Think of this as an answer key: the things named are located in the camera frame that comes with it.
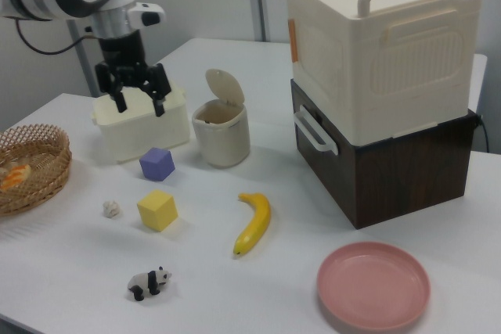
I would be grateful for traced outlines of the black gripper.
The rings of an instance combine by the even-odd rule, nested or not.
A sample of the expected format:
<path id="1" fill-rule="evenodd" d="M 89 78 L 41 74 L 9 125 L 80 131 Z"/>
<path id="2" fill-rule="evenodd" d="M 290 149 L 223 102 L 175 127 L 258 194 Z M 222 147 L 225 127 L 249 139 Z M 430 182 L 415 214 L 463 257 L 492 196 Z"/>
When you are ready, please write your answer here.
<path id="1" fill-rule="evenodd" d="M 100 38 L 99 47 L 103 61 L 96 64 L 95 72 L 100 91 L 112 98 L 119 112 L 124 112 L 127 105 L 122 88 L 140 88 L 152 99 L 155 115 L 161 117 L 171 85 L 161 64 L 151 66 L 146 62 L 140 32 L 121 38 Z"/>

